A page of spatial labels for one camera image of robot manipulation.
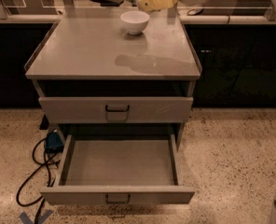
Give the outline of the blue tape floor marker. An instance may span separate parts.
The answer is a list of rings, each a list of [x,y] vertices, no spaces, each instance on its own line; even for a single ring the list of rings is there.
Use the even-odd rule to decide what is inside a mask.
[[[31,220],[25,212],[19,215],[22,224],[44,224],[45,221],[53,214],[51,210],[47,210],[42,216],[38,215],[34,220]]]

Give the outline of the open grey middle drawer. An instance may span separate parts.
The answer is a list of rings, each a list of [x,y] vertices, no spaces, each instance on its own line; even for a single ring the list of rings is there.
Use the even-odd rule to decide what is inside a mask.
[[[172,134],[135,137],[68,135],[50,204],[187,204]]]

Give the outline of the grey metal drawer cabinet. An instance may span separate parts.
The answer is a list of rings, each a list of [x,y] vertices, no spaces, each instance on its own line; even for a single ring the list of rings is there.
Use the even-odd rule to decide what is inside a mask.
[[[191,97],[201,67],[178,16],[162,11],[131,35],[122,7],[68,11],[29,62],[26,76],[42,97]],[[50,123],[66,134],[76,125],[167,128],[183,123]]]

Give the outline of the black office chair seat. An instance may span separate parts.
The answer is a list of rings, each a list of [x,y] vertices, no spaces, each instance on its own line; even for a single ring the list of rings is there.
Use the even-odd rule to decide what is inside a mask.
[[[101,7],[119,7],[123,4],[123,0],[90,0],[99,3]]]

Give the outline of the white ceramic bowl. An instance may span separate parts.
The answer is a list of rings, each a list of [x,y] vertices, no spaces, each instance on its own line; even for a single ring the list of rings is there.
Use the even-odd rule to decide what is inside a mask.
[[[128,34],[139,35],[148,25],[150,16],[139,10],[124,12],[120,19],[122,26]]]

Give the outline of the blue power adapter box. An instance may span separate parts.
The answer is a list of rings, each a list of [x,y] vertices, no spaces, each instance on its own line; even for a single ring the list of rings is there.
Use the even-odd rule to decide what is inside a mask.
[[[52,132],[47,135],[47,139],[44,145],[44,149],[47,153],[62,152],[63,148],[64,144],[57,132]]]

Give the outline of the closed grey top drawer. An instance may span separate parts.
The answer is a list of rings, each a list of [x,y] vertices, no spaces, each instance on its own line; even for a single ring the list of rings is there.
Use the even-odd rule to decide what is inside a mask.
[[[191,97],[42,97],[50,123],[183,123]]]

